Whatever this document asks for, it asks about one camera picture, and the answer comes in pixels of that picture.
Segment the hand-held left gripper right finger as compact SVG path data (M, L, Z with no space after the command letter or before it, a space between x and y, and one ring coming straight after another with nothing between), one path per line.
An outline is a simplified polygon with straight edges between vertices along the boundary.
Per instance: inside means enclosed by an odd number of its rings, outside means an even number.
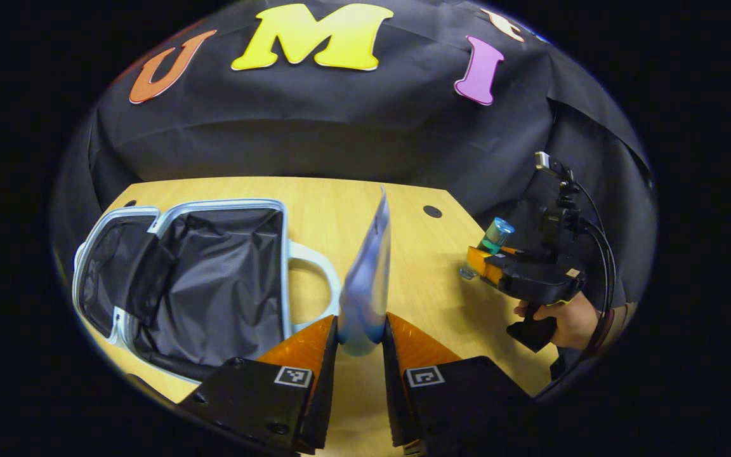
M539 408L490 358L462 358L393 313L382 349L392 442L404 457L523 454Z

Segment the light blue suitcase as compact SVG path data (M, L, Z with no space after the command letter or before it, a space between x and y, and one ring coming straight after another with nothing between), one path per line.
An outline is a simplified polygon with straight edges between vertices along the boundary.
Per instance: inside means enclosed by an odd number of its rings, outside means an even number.
M331 298L322 316L338 314L336 270L290 240L281 201L124 206L105 213L79 246L72 303L110 344L195 384L229 359L257 359L308 326L292 321L293 258L323 271Z

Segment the black backdrop cloth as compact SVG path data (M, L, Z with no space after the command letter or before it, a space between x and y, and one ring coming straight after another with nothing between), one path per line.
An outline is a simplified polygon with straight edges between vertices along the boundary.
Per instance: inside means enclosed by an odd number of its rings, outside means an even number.
M148 50L73 133L49 204L61 289L130 185L219 176L377 180L449 191L476 221L531 229L544 151L594 200L617 302L646 292L652 168L597 78L470 0L231 0Z

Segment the blue clear bottle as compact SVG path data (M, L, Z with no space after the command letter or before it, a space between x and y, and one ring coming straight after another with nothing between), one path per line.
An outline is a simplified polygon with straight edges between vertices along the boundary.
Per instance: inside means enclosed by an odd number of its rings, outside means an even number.
M482 254L493 256L498 255L501 248L507 242L508 238L510 238L511 234L514 234L514 232L515 228L511 225L511 223L508 223L508 221L499 217L495 217L495 220L489 225L484 236L481 240L479 240L473 250ZM459 269L459 274L461 274L461 277L470 280L478 275L478 267L473 267L469 258L467 258Z

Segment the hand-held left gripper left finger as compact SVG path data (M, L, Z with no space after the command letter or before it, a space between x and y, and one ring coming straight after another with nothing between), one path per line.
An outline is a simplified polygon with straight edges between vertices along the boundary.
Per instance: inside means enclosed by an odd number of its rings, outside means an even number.
M188 419L252 456L314 454L333 404L338 319L308 325L259 359L235 357L179 403Z

